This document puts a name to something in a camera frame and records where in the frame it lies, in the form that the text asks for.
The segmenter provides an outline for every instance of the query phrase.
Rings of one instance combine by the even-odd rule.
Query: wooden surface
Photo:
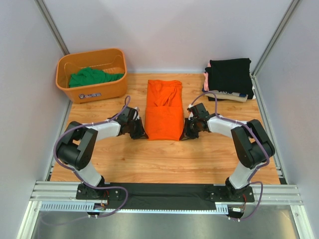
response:
[[[129,74],[127,95],[130,107],[139,107],[145,118],[147,81],[178,80],[182,82],[184,116],[187,107],[201,93],[202,74]],[[201,97],[206,109],[214,112],[214,103]],[[116,114],[124,97],[73,104],[68,121],[98,122]],[[245,103],[222,101],[218,113],[236,120],[261,121],[256,100]],[[186,141],[132,140],[129,135],[101,140],[95,144],[92,163],[106,182],[136,183],[224,183],[237,165],[233,140],[216,133],[200,132],[198,139]],[[279,184],[273,159],[254,176],[265,184]],[[51,181],[78,181],[70,171],[54,166]]]

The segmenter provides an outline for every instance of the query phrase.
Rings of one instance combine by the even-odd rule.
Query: stack of folded clothes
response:
[[[203,92],[213,91],[218,100],[246,102],[255,99],[250,78],[249,58],[223,61],[210,60],[205,68]],[[207,94],[214,101],[213,94]]]

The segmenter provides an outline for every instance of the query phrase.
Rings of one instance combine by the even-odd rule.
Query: orange laundry basket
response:
[[[69,88],[71,74],[86,67],[103,70],[110,74],[122,73],[124,76],[113,82]],[[83,103],[125,95],[128,85],[126,74],[124,53],[116,48],[104,49],[62,57],[57,66],[55,83],[71,101]]]

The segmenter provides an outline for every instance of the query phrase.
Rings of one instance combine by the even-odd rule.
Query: white wall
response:
[[[0,1],[0,234],[16,237],[43,180],[67,99],[54,83],[62,52],[33,0]]]
[[[319,238],[319,2],[303,0],[257,76],[288,181]]]
[[[291,0],[45,0],[71,53],[119,47],[135,72],[202,72],[249,57],[253,70]]]

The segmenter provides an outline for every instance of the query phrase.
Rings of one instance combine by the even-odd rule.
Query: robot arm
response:
[[[229,187],[233,195],[245,190],[256,167],[264,164],[267,160],[261,148],[256,142],[250,141],[251,135],[245,127],[239,126],[235,122],[222,120],[221,116],[210,115],[203,103],[195,106],[190,105],[188,111],[190,116],[185,119],[184,131],[180,140],[198,138],[200,131],[220,133],[233,138],[239,162],[234,173],[226,179],[226,186]],[[241,122],[253,131],[268,156],[273,156],[275,148],[261,123],[256,119]]]
[[[77,174],[92,186],[103,186],[104,178],[91,163],[96,141],[129,133],[132,139],[148,138],[144,131],[138,109],[126,107],[115,120],[89,127],[82,127],[65,135],[57,146],[57,156],[74,168]],[[66,130],[80,125],[71,122]]]

